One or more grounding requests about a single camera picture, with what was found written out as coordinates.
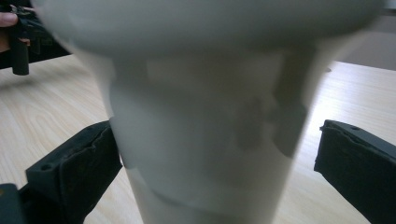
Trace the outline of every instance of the light wood grain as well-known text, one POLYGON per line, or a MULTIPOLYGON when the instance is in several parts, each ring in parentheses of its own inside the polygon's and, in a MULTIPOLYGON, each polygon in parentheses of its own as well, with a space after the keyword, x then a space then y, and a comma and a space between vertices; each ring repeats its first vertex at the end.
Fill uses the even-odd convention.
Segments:
MULTIPOLYGON (((324 74, 279 204, 275 224, 368 223, 313 171, 325 119, 359 126, 396 145, 396 72, 334 63, 324 74)), ((0 71, 0 183, 26 183, 24 170, 82 128, 107 119, 93 76, 74 56, 34 63, 31 75, 0 71)), ((141 224, 122 170, 86 223, 141 224)))

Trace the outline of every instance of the blurry object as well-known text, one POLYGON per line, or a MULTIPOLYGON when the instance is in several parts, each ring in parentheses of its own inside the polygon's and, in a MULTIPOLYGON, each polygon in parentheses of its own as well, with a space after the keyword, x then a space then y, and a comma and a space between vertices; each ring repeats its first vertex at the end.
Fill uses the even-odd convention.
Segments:
POLYGON ((343 63, 396 71, 396 9, 385 10, 360 38, 353 39, 354 48, 337 57, 343 63))
POLYGON ((29 63, 69 54, 54 42, 27 1, 0 0, 0 11, 18 15, 18 23, 8 28, 10 51, 0 54, 0 68, 12 67, 15 75, 28 75, 29 63), (22 42, 27 39, 30 47, 22 42))
POLYGON ((385 8, 396 10, 396 0, 388 0, 387 4, 385 5, 385 8))

